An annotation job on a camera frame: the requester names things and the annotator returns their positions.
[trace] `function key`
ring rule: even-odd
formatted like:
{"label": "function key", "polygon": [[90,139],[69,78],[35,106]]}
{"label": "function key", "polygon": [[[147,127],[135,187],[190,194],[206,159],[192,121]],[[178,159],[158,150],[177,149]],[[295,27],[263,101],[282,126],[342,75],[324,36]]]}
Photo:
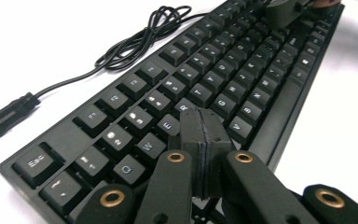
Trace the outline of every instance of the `function key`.
{"label": "function key", "polygon": [[182,35],[179,37],[174,45],[181,49],[186,54],[186,56],[194,53],[194,51],[199,47],[197,46],[197,43],[187,35]]}
{"label": "function key", "polygon": [[114,118],[124,113],[133,101],[116,88],[112,88],[103,95],[98,101],[98,105],[102,106]]}
{"label": "function key", "polygon": [[217,32],[221,31],[223,26],[219,25],[215,21],[202,19],[200,21],[200,29],[208,36],[208,38],[211,38],[213,35],[216,35]]}
{"label": "function key", "polygon": [[175,67],[187,58],[186,54],[174,45],[166,47],[159,56]]}
{"label": "function key", "polygon": [[162,70],[153,62],[147,62],[141,66],[141,68],[136,72],[142,79],[144,79],[148,84],[154,86],[162,78],[167,76],[167,72]]}
{"label": "function key", "polygon": [[83,200],[87,192],[84,186],[64,171],[46,185],[40,195],[64,217]]}
{"label": "function key", "polygon": [[102,139],[102,145],[106,151],[118,159],[127,155],[134,145],[133,137],[118,124],[113,126]]}
{"label": "function key", "polygon": [[241,10],[243,10],[244,8],[246,8],[246,5],[247,5],[247,1],[243,1],[243,0],[229,0],[229,2],[236,6],[236,7],[239,7]]}
{"label": "function key", "polygon": [[139,100],[139,98],[144,96],[145,93],[150,90],[150,86],[135,74],[130,74],[117,86],[117,88],[135,101]]}
{"label": "function key", "polygon": [[112,176],[119,177],[127,184],[135,186],[145,180],[145,173],[145,167],[133,156],[127,155],[113,169]]}
{"label": "function key", "polygon": [[113,163],[100,150],[91,146],[75,160],[75,167],[86,180],[96,184],[113,167]]}
{"label": "function key", "polygon": [[198,46],[203,45],[207,40],[208,36],[201,29],[194,27],[188,33],[188,36],[196,41]]}
{"label": "function key", "polygon": [[74,123],[94,138],[109,125],[110,119],[97,106],[89,105],[74,118]]}
{"label": "function key", "polygon": [[232,15],[231,13],[223,10],[223,9],[217,9],[214,10],[211,14],[210,17],[213,21],[219,23],[222,26],[227,25],[230,20],[232,19]]}
{"label": "function key", "polygon": [[62,165],[54,160],[41,146],[36,146],[21,156],[13,169],[36,189],[51,177]]}
{"label": "function key", "polygon": [[241,9],[239,7],[237,7],[236,5],[230,3],[230,2],[226,2],[222,7],[222,10],[230,13],[231,19],[235,16],[237,16],[238,14],[240,14]]}

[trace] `black keyboard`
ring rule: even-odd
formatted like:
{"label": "black keyboard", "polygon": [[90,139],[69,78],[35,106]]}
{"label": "black keyboard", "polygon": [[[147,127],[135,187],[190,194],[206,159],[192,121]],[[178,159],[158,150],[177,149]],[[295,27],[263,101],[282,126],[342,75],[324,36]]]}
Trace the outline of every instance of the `black keyboard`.
{"label": "black keyboard", "polygon": [[[97,189],[141,195],[181,112],[206,107],[236,149],[272,171],[344,6],[271,31],[265,4],[228,0],[27,146],[0,173],[49,223],[74,223]],[[218,199],[193,200],[196,223],[225,223]]]}

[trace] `keyboard frame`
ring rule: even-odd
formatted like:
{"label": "keyboard frame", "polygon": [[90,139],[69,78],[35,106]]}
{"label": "keyboard frame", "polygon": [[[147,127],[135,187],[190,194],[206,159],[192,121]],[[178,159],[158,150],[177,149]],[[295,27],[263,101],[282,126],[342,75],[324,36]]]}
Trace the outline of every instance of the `keyboard frame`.
{"label": "keyboard frame", "polygon": [[[296,102],[296,106],[293,109],[290,119],[287,121],[281,138],[278,141],[278,144],[276,145],[270,160],[267,164],[268,168],[271,171],[274,171],[279,163],[279,160],[283,154],[284,148],[289,140],[290,134],[292,132],[292,130],[294,129],[295,125],[296,125],[296,120],[300,114],[301,108],[303,106],[303,104],[305,103],[305,100],[307,98],[307,95],[310,91],[311,85],[313,83],[313,80],[315,79],[316,75],[317,75],[317,71],[320,67],[320,64],[323,61],[325,52],[329,46],[329,43],[333,37],[333,34],[337,28],[337,24],[339,22],[339,18],[341,16],[341,13],[344,9],[344,5],[340,5],[339,8],[337,9],[336,12],[336,17],[338,17],[338,19],[334,19],[331,28],[329,30],[329,33],[324,41],[324,44],[320,50],[319,56],[317,58],[317,60],[315,61],[315,64],[313,65],[313,68],[310,72],[310,76],[305,84],[305,86],[303,87],[303,90],[300,94],[300,96],[297,99]],[[186,30],[190,29],[191,27],[194,27],[195,25],[197,25],[197,22],[194,22],[194,24],[188,26],[186,29],[184,29],[184,31],[182,33],[184,33]],[[182,62],[181,64],[179,64],[177,67],[172,66],[170,63],[166,62],[165,60],[161,59],[159,54],[164,50],[165,46],[169,46],[171,44],[173,44],[178,38],[180,38],[181,34],[179,34],[178,36],[174,37],[171,41],[169,41],[168,43],[164,44],[161,48],[157,49],[155,52],[153,52],[151,55],[149,55],[148,57],[146,57],[145,59],[143,59],[142,61],[138,62],[136,65],[133,66],[133,68],[131,68],[130,70],[128,70],[125,74],[123,74],[121,77],[117,78],[115,81],[113,81],[111,84],[109,84],[108,86],[106,86],[103,90],[101,90],[100,92],[98,92],[97,94],[93,95],[92,97],[90,97],[88,99],[88,101],[86,101],[85,103],[83,103],[82,105],[80,105],[77,109],[75,109],[74,111],[72,111],[70,114],[68,114],[67,116],[65,116],[63,119],[61,119],[60,121],[58,121],[56,124],[54,124],[52,127],[50,127],[49,129],[47,129],[45,132],[43,132],[42,134],[40,134],[38,137],[36,137],[36,139],[34,139],[33,141],[31,141],[29,144],[27,144],[26,146],[22,147],[20,150],[18,150],[15,154],[13,154],[12,156],[10,156],[9,158],[7,158],[6,160],[2,161],[2,163],[0,164],[0,173],[1,175],[7,180],[7,182],[21,195],[21,197],[27,201],[27,203],[29,203],[33,209],[35,209],[40,216],[42,216],[48,223],[66,223],[65,220],[60,217],[58,215],[58,213],[56,213],[51,207],[49,207],[46,202],[44,202],[41,197],[39,196],[39,192],[40,190],[45,187],[52,179],[54,179],[58,174],[60,174],[61,172],[63,172],[64,170],[66,170],[69,166],[72,165],[73,161],[77,158],[77,156],[74,156],[72,160],[70,161],[66,161],[63,166],[55,172],[54,175],[52,175],[49,179],[47,179],[42,185],[40,185],[37,189],[32,189],[12,168],[12,165],[14,164],[15,161],[18,160],[18,158],[20,158],[22,155],[24,155],[26,152],[28,152],[29,150],[31,150],[32,148],[38,146],[39,144],[43,143],[43,142],[47,142],[52,136],[57,136],[58,134],[61,134],[61,127],[65,127],[68,128],[69,126],[73,125],[72,128],[77,128],[78,130],[81,131],[81,129],[76,126],[73,123],[73,119],[76,117],[76,115],[87,105],[91,105],[94,104],[96,102],[97,99],[101,98],[107,91],[109,91],[111,88],[117,86],[119,83],[121,83],[121,81],[126,78],[127,74],[131,74],[131,73],[135,73],[137,70],[140,69],[140,67],[144,64],[144,62],[148,62],[148,61],[153,61],[155,63],[161,63],[163,64],[162,66],[165,68],[165,71],[168,73],[168,75],[163,78],[159,83],[162,83],[164,80],[166,80],[167,78],[169,78],[171,75],[173,75],[176,70],[178,69],[178,67],[180,67],[182,64],[185,64],[189,58],[187,58],[184,62]],[[152,87],[148,92],[151,92],[153,90],[156,90],[159,87],[158,85],[155,85],[154,87]],[[125,115],[127,115],[127,113],[131,110],[133,110],[133,108],[135,108],[138,104],[140,104],[143,99],[146,97],[147,94],[145,94],[145,96],[141,97],[138,101],[134,102],[134,104],[132,106],[130,106],[126,112],[124,112],[121,116],[119,116],[118,118],[115,119],[114,122],[112,122],[109,127],[117,124],[118,120],[122,120]],[[105,131],[101,132],[100,134],[98,134],[96,137],[94,138],[90,138],[86,133],[85,136],[89,137],[89,140],[86,141],[87,145],[90,147],[92,145],[95,144],[95,142],[97,142],[105,133]]]}

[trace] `keycap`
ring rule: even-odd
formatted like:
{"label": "keycap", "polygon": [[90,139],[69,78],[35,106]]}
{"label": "keycap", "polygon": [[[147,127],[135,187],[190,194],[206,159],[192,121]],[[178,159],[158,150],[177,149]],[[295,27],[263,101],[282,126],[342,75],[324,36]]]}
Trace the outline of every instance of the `keycap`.
{"label": "keycap", "polygon": [[199,107],[207,107],[213,99],[213,93],[197,83],[188,92],[187,99]]}
{"label": "keycap", "polygon": [[145,167],[133,156],[127,155],[113,169],[113,178],[119,177],[126,184],[135,186],[145,179]]}
{"label": "keycap", "polygon": [[90,137],[96,137],[109,125],[109,120],[97,106],[89,105],[76,116],[74,123]]}
{"label": "keycap", "polygon": [[183,98],[182,100],[180,100],[174,107],[174,110],[173,110],[173,114],[175,115],[175,117],[177,119],[180,118],[180,113],[188,110],[188,109],[191,109],[191,108],[195,108],[196,105],[194,105],[193,103],[191,103],[189,100],[187,100],[186,98]]}
{"label": "keycap", "polygon": [[240,117],[235,117],[227,126],[227,133],[237,142],[245,145],[249,140],[251,132],[253,130],[252,125]]}
{"label": "keycap", "polygon": [[165,140],[168,136],[176,136],[180,132],[179,120],[174,118],[171,114],[167,114],[158,122],[156,132],[161,135]]}
{"label": "keycap", "polygon": [[200,84],[211,92],[217,94],[225,87],[226,82],[222,77],[217,75],[215,71],[211,70],[203,76]]}
{"label": "keycap", "polygon": [[315,59],[307,52],[301,52],[298,56],[297,63],[303,65],[307,72],[310,72],[310,69],[312,69],[313,64],[315,63]]}
{"label": "keycap", "polygon": [[220,50],[219,48],[215,47],[212,44],[207,44],[204,47],[202,47],[200,54],[206,57],[207,59],[211,60],[212,63],[216,63],[223,56],[222,50]]}
{"label": "keycap", "polygon": [[175,77],[183,84],[191,88],[196,85],[202,75],[199,73],[199,71],[185,63],[176,71]]}
{"label": "keycap", "polygon": [[219,94],[211,104],[211,109],[223,119],[231,119],[238,105],[225,94]]}
{"label": "keycap", "polygon": [[118,124],[106,132],[101,140],[106,151],[119,160],[129,153],[134,142],[133,136]]}
{"label": "keycap", "polygon": [[88,190],[84,186],[64,171],[40,191],[40,196],[64,217],[87,193]]}
{"label": "keycap", "polygon": [[129,127],[129,129],[136,135],[143,136],[154,126],[155,119],[137,105],[126,117],[124,117],[123,124]]}
{"label": "keycap", "polygon": [[228,96],[236,104],[240,104],[245,99],[248,90],[235,80],[228,82],[222,93]]}
{"label": "keycap", "polygon": [[213,71],[219,74],[225,81],[231,80],[237,72],[234,65],[230,64],[226,59],[220,60],[214,67]]}
{"label": "keycap", "polygon": [[246,89],[249,89],[255,82],[255,76],[253,76],[245,68],[242,68],[240,71],[238,71],[233,79],[238,81]]}
{"label": "keycap", "polygon": [[159,91],[152,91],[142,101],[142,106],[154,117],[161,119],[173,106],[173,102]]}
{"label": "keycap", "polygon": [[263,110],[258,108],[256,105],[252,104],[249,101],[246,101],[241,109],[238,111],[237,115],[248,122],[250,125],[255,127],[261,119]]}
{"label": "keycap", "polygon": [[205,41],[208,39],[208,36],[201,29],[197,27],[192,28],[189,31],[188,36],[192,38],[194,41],[196,41],[198,46],[204,44]]}
{"label": "keycap", "polygon": [[158,88],[171,100],[178,102],[188,92],[188,87],[176,77],[169,77]]}
{"label": "keycap", "polygon": [[152,133],[148,133],[137,145],[137,154],[150,165],[155,165],[158,156],[167,149],[167,145]]}
{"label": "keycap", "polygon": [[198,48],[197,43],[187,35],[182,35],[174,43],[174,45],[181,49],[186,56],[189,56],[190,54],[194,53],[194,51]]}
{"label": "keycap", "polygon": [[102,106],[114,118],[118,118],[132,104],[133,100],[116,88],[112,88],[98,101],[98,105]]}
{"label": "keycap", "polygon": [[262,110],[266,110],[271,96],[259,88],[255,88],[252,93],[249,94],[248,99]]}
{"label": "keycap", "polygon": [[223,54],[225,54],[232,47],[229,39],[223,35],[216,36],[211,43],[220,49]]}
{"label": "keycap", "polygon": [[278,83],[268,76],[262,76],[258,81],[257,87],[266,93],[273,95],[278,88]]}
{"label": "keycap", "polygon": [[46,150],[41,146],[36,146],[20,157],[13,164],[13,169],[21,175],[31,188],[36,189],[61,166],[61,163],[54,160]]}
{"label": "keycap", "polygon": [[223,26],[215,21],[204,19],[200,21],[199,28],[206,34],[206,36],[212,37],[213,35],[216,35]]}
{"label": "keycap", "polygon": [[194,56],[190,57],[188,64],[196,68],[203,75],[213,67],[211,61],[199,53],[196,53]]}
{"label": "keycap", "polygon": [[91,146],[77,158],[75,165],[80,175],[94,184],[100,182],[113,167],[112,161],[95,146]]}
{"label": "keycap", "polygon": [[150,86],[140,77],[135,74],[129,75],[125,78],[117,88],[130,96],[132,100],[138,100],[150,90]]}
{"label": "keycap", "polygon": [[166,47],[159,56],[175,67],[186,59],[186,54],[174,45]]}
{"label": "keycap", "polygon": [[142,65],[136,74],[149,85],[156,85],[162,78],[168,75],[166,71],[153,62],[147,62]]}
{"label": "keycap", "polygon": [[303,86],[309,75],[310,73],[305,72],[302,66],[298,64],[293,68],[289,78],[291,78],[299,86]]}
{"label": "keycap", "polygon": [[211,14],[211,19],[220,25],[225,26],[231,20],[231,13],[223,9],[217,9]]}

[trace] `space bar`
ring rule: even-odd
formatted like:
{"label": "space bar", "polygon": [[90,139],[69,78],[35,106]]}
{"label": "space bar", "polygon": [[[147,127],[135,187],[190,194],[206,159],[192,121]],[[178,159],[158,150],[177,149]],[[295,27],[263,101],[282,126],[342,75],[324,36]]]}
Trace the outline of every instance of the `space bar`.
{"label": "space bar", "polygon": [[280,94],[248,149],[248,151],[256,154],[265,164],[268,164],[281,138],[301,90],[291,79],[288,79],[284,83]]}

